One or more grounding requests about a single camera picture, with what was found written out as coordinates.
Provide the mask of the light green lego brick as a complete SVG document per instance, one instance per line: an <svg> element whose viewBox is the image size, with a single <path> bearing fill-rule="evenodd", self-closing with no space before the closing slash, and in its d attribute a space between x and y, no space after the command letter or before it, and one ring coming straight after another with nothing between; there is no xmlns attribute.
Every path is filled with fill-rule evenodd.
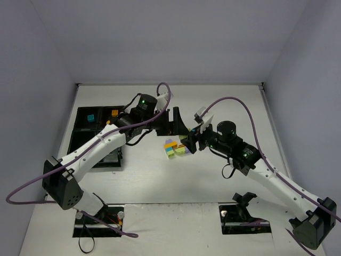
<svg viewBox="0 0 341 256"><path fill-rule="evenodd" d="M185 155L186 154L186 148L185 147L176 148L174 151L175 151L176 155Z"/></svg>

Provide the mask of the long orange lego brick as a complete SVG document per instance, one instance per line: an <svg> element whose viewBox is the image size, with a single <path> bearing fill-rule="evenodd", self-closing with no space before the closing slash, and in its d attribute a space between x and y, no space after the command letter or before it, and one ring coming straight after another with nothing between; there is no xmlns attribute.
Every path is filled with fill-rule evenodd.
<svg viewBox="0 0 341 256"><path fill-rule="evenodd" d="M177 142L173 141L173 142L167 143L167 144L164 145L164 148L165 149L167 149L167 148L177 148Z"/></svg>

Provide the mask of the orange small lego brick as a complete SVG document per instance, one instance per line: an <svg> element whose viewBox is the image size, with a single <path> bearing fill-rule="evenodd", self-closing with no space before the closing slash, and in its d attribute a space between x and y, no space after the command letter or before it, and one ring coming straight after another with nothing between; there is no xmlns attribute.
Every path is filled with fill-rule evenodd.
<svg viewBox="0 0 341 256"><path fill-rule="evenodd" d="M111 111L111 116L112 117L116 117L116 116L118 116L118 114L119 114L119 111L117 109L114 109L114 110Z"/></svg>

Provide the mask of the small teal lego brick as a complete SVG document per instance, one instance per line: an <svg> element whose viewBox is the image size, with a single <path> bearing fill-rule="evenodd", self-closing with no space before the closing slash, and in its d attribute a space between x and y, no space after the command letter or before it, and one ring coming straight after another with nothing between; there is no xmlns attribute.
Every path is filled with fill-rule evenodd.
<svg viewBox="0 0 341 256"><path fill-rule="evenodd" d="M87 121L88 121L88 122L94 122L94 121L95 121L94 115L88 115L88 116L87 116Z"/></svg>

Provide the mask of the pale yellow sloped lego brick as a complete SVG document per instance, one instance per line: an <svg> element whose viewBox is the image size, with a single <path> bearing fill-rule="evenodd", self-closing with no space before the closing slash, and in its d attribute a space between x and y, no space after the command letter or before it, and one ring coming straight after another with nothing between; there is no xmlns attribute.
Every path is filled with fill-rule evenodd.
<svg viewBox="0 0 341 256"><path fill-rule="evenodd" d="M187 139L187 138L188 138L187 135L180 135L180 136L179 136L179 139L180 139L180 140Z"/></svg>

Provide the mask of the pale green brick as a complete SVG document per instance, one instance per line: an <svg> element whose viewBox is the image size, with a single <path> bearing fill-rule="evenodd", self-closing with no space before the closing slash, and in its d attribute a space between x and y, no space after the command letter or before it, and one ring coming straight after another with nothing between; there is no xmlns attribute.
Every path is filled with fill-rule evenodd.
<svg viewBox="0 0 341 256"><path fill-rule="evenodd" d="M172 159L172 158L175 157L175 152L174 152L173 150L167 151L166 154L167 154L167 157L168 157L169 159Z"/></svg>

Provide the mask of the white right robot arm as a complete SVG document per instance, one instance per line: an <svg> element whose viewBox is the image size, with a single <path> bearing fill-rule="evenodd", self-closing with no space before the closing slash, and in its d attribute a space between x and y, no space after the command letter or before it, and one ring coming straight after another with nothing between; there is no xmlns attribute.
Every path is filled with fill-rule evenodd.
<svg viewBox="0 0 341 256"><path fill-rule="evenodd" d="M225 156L234 171L238 170L268 189L293 213L289 222L292 234L311 250L316 250L336 224L337 204L329 197L317 197L282 175L261 155L260 150L237 136L236 125L222 121L214 131L197 126L181 138L191 153L205 148Z"/></svg>

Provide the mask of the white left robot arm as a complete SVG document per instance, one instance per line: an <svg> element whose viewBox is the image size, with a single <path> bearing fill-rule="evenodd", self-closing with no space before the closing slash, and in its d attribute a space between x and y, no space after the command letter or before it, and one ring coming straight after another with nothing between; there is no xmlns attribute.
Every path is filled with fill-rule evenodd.
<svg viewBox="0 0 341 256"><path fill-rule="evenodd" d="M42 181L44 190L63 210L74 208L97 214L105 203L79 185L94 165L143 130L154 130L158 136L188 135L189 129L183 123L178 107L173 108L173 119L169 119L168 99L167 93L157 97L141 94L136 107L110 117L104 128L78 149L60 160L46 160Z"/></svg>

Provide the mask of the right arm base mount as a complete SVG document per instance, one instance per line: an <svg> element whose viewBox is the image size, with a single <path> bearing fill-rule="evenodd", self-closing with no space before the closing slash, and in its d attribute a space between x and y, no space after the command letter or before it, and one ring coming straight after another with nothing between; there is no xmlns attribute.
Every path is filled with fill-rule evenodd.
<svg viewBox="0 0 341 256"><path fill-rule="evenodd" d="M247 192L244 195L235 193L233 204L220 204L221 231L223 235L256 235L270 234L270 223L262 218L255 218L247 210L249 202L257 195Z"/></svg>

